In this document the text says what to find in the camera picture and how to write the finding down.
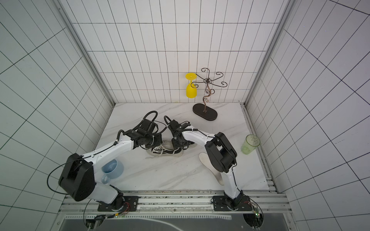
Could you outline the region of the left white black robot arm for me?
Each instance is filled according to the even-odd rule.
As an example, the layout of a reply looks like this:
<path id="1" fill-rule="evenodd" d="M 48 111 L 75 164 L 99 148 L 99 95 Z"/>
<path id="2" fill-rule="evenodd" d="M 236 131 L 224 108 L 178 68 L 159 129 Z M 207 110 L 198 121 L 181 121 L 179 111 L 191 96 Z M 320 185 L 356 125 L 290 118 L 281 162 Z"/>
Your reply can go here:
<path id="1" fill-rule="evenodd" d="M 70 155 L 59 178 L 59 186 L 77 202 L 89 198 L 113 203 L 118 190 L 95 180 L 95 174 L 110 161 L 141 145 L 160 145 L 161 134 L 153 132 L 157 126 L 154 121 L 143 119 L 132 130 L 119 130 L 113 142 L 97 150 L 84 155 Z"/>

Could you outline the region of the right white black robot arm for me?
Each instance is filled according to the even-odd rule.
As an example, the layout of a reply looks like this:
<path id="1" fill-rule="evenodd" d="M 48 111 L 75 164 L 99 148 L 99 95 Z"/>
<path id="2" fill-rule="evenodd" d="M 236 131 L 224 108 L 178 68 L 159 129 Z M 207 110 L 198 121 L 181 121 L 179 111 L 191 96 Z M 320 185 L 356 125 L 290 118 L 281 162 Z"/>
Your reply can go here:
<path id="1" fill-rule="evenodd" d="M 237 152 L 227 137 L 219 132 L 210 134 L 201 131 L 190 123 L 178 123 L 172 120 L 168 128 L 173 135 L 174 148 L 186 148 L 190 144 L 197 144 L 205 148 L 205 153 L 200 153 L 201 163 L 207 167 L 217 181 L 224 186 L 224 195 L 229 203 L 236 206 L 242 200 L 243 193 L 237 187 L 233 167 L 237 165 Z"/>

